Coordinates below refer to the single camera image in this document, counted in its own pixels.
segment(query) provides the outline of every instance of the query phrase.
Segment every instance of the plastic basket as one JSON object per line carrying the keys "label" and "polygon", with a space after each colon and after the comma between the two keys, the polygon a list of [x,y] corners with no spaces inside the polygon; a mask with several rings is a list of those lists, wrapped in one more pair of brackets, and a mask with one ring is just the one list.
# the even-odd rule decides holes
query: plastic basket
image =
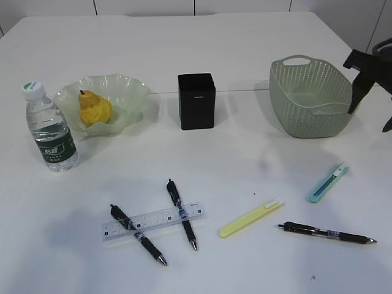
{"label": "plastic basket", "polygon": [[[289,59],[307,64],[288,65]],[[352,85],[332,64],[321,59],[293,55],[271,65],[269,96],[285,131],[297,138],[332,137],[353,115],[347,113]]]}

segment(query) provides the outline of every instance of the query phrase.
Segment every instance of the clear plastic ruler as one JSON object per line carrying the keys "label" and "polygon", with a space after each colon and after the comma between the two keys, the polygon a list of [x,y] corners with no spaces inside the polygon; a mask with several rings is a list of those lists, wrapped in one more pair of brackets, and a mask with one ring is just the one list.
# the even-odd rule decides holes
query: clear plastic ruler
{"label": "clear plastic ruler", "polygon": [[204,207],[201,203],[197,202],[183,205],[182,209],[173,206],[169,209],[130,217],[129,220],[133,223],[136,230],[126,230],[118,220],[114,220],[102,225],[102,241],[115,241],[124,237],[133,236],[137,232],[155,230],[203,217],[205,217]]}

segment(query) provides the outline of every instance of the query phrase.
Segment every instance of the wavy glass bowl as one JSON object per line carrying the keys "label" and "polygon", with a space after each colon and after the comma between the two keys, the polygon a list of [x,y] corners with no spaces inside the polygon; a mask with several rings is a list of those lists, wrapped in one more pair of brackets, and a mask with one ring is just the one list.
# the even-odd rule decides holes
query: wavy glass bowl
{"label": "wavy glass bowl", "polygon": [[[113,115],[107,123],[97,122],[91,127],[82,123],[79,117],[79,90],[90,90],[110,101]],[[97,75],[63,87],[54,96],[53,102],[64,113],[71,129],[90,136],[113,135],[137,120],[150,92],[144,83],[126,75]]]}

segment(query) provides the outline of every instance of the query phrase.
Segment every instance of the bottle cap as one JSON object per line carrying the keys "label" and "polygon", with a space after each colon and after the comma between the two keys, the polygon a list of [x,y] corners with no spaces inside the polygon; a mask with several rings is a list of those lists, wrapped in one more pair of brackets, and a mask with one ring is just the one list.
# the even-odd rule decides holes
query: bottle cap
{"label": "bottle cap", "polygon": [[47,93],[40,81],[31,81],[22,87],[24,98],[27,101],[40,99]]}

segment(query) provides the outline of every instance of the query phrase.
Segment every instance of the pear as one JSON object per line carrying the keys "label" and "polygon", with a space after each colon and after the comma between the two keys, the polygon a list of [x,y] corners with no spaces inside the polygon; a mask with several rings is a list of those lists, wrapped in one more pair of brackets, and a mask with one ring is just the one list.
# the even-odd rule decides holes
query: pear
{"label": "pear", "polygon": [[79,103],[79,116],[87,127],[95,123],[107,123],[113,114],[110,101],[92,91],[80,90]]}

